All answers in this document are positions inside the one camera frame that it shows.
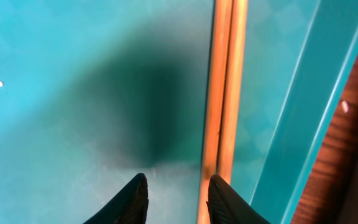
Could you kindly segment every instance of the small white debris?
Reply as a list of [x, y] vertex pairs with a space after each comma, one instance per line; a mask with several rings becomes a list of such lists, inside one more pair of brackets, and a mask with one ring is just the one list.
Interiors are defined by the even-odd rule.
[[4, 86], [4, 82], [0, 81], [0, 87]]
[[349, 112], [349, 105], [347, 104], [347, 102], [345, 100], [342, 100], [341, 106], [342, 106], [342, 110], [344, 113]]

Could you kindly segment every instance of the orange rod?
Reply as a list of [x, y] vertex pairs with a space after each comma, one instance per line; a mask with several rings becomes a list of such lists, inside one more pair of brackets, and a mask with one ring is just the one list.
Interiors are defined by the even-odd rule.
[[218, 157], [231, 12], [232, 0], [216, 0], [197, 224], [209, 223], [206, 201], [209, 178], [216, 172]]
[[218, 174], [230, 184], [241, 94], [244, 45], [246, 41], [247, 0], [233, 0], [232, 22], [223, 102]]

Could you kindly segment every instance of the blue plastic tray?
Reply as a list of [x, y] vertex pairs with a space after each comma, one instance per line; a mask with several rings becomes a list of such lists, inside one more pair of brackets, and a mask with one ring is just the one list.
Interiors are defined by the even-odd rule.
[[[136, 173], [195, 223], [212, 0], [0, 0], [0, 223], [82, 223]], [[232, 186], [289, 223], [358, 51], [358, 0], [250, 0]]]

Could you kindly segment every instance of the wood floor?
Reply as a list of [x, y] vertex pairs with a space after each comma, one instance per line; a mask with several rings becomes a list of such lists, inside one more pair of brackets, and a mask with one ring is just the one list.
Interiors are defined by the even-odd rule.
[[[348, 113], [341, 101], [348, 102]], [[292, 223], [336, 223], [358, 159], [358, 56]]]

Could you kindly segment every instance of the teal surface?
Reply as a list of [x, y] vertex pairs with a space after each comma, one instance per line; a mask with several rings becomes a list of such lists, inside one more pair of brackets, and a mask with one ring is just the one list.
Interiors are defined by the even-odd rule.
[[[195, 223], [213, 1], [0, 0], [0, 223], [81, 223], [136, 173]], [[232, 186], [289, 223], [358, 51], [358, 0], [250, 0]]]

